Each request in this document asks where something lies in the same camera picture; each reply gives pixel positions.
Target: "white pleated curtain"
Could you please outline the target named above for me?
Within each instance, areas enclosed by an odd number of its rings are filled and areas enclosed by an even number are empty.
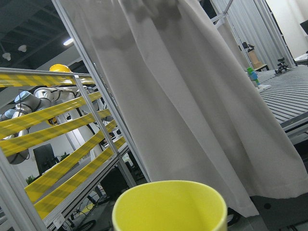
[[[210,185],[246,217],[258,214],[249,196],[308,192],[298,153],[199,2],[61,3],[152,181]]]
[[[223,12],[230,0],[211,0],[212,4]],[[258,59],[268,64],[270,69],[277,69],[278,61],[285,57],[286,62],[294,65],[276,25],[271,23],[264,0],[234,0],[228,10],[228,16],[242,42],[255,46]]]

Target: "metal workbench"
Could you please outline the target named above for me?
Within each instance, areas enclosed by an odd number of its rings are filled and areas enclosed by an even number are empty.
[[[260,95],[292,143],[308,139],[308,67],[301,65],[279,75],[262,71],[258,79],[271,85]]]

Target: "white base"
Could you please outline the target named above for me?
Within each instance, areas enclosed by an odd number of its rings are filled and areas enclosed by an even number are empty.
[[[260,85],[258,86],[258,92],[260,93],[260,92],[262,92],[262,91],[264,91],[264,90],[266,90],[266,89],[268,89],[268,88],[270,88],[270,87],[271,87],[271,85],[260,84]]]

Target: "ceiling light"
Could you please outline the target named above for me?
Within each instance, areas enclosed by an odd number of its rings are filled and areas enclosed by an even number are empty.
[[[70,38],[70,39],[68,39],[67,41],[65,41],[65,42],[63,43],[63,45],[67,46],[67,45],[71,44],[72,42],[74,42],[74,40]]]
[[[4,53],[4,54],[2,55],[2,57],[3,57],[4,59],[6,59],[7,61],[10,61],[10,60],[11,60],[11,53],[6,52],[6,53]]]
[[[19,51],[21,52],[26,52],[27,51],[27,46],[26,45],[21,45],[19,48],[18,48]]]

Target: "yellow hard hat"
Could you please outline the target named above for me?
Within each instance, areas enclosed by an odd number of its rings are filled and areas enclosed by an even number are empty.
[[[49,68],[50,71],[56,71],[56,72],[72,72],[71,69],[69,69],[67,66],[63,64],[55,64],[52,65]]]

